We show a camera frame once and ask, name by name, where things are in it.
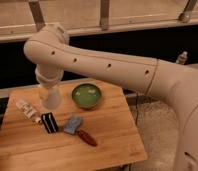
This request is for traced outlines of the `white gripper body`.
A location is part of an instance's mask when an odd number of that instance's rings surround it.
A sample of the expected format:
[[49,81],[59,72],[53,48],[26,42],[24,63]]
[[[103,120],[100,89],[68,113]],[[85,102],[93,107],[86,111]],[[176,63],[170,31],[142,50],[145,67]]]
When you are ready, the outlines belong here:
[[57,85],[64,74],[59,68],[46,65],[37,65],[35,69],[37,81],[46,89],[50,89]]

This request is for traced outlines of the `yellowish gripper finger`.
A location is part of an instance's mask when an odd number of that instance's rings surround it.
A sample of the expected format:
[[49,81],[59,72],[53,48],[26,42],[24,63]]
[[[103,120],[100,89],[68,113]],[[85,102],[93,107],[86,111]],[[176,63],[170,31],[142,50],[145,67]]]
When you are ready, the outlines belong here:
[[41,100],[46,100],[48,98],[48,90],[43,86],[38,86],[38,93]]

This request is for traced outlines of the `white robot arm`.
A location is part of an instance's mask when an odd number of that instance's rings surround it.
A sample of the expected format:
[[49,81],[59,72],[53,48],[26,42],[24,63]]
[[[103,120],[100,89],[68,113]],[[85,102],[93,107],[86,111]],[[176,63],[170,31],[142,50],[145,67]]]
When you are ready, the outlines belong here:
[[65,71],[157,98],[172,107],[179,121],[173,171],[198,171],[198,69],[160,59],[86,50],[69,44],[61,25],[47,25],[24,45],[36,64],[37,81],[54,87]]

